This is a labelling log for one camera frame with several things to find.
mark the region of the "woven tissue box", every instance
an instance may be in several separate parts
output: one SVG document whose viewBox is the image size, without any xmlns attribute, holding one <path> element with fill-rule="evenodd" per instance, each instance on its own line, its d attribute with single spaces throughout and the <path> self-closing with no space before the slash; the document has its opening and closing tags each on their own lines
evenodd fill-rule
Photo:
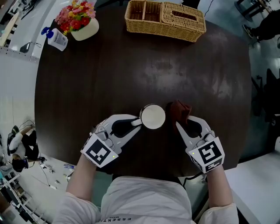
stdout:
<svg viewBox="0 0 280 224">
<path fill-rule="evenodd" d="M 206 32 L 201 11 L 171 2 L 131 0 L 125 14 L 127 31 L 196 42 Z"/>
</svg>

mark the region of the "round table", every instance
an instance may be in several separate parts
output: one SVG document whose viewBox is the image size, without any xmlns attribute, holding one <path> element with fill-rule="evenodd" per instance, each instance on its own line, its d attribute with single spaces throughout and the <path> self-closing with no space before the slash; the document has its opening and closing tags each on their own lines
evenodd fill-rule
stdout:
<svg viewBox="0 0 280 224">
<path fill-rule="evenodd" d="M 45 42 L 35 90 L 40 151 L 77 164 L 92 126 L 113 114 L 138 115 L 147 104 L 165 108 L 179 99 L 219 136 L 224 168 L 236 167 L 251 104 L 247 43 L 210 22 L 196 43 L 129 33 L 125 11 L 98 10 L 98 33 L 81 42 L 69 34 L 63 52 Z M 143 177 L 199 172 L 166 124 L 142 128 L 101 171 Z"/>
</svg>

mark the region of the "black chair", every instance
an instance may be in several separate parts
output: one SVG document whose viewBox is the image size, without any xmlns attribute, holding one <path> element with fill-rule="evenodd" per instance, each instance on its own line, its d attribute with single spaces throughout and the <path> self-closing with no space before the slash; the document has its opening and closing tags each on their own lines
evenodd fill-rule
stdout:
<svg viewBox="0 0 280 224">
<path fill-rule="evenodd" d="M 271 122 L 275 125 L 277 114 L 280 114 L 280 78 L 277 79 L 270 69 L 266 72 L 266 85 L 263 87 L 263 78 L 257 76 L 260 80 L 260 86 L 252 78 L 252 83 L 257 90 L 257 95 L 253 98 L 252 102 L 257 102 L 257 107 L 253 110 L 255 116 L 260 116 L 261 110 L 266 112 L 265 121 Z"/>
</svg>

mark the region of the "mug handle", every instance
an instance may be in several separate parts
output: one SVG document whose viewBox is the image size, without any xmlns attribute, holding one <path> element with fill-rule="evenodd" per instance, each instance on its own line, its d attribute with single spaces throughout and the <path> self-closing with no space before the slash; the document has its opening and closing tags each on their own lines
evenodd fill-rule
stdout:
<svg viewBox="0 0 280 224">
<path fill-rule="evenodd" d="M 141 124 L 142 124 L 142 121 L 141 121 L 140 118 L 131 122 L 132 126 L 138 126 L 138 125 L 141 125 Z"/>
</svg>

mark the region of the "spray bottle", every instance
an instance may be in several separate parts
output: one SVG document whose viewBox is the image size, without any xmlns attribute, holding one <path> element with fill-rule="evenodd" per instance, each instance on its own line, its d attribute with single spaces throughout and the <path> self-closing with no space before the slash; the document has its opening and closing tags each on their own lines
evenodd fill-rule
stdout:
<svg viewBox="0 0 280 224">
<path fill-rule="evenodd" d="M 41 34 L 46 34 L 48 38 L 48 44 L 51 46 L 54 46 L 61 51 L 66 48 L 68 39 L 58 29 L 54 28 L 53 30 L 50 30 L 50 27 L 45 27 L 43 28 Z"/>
</svg>

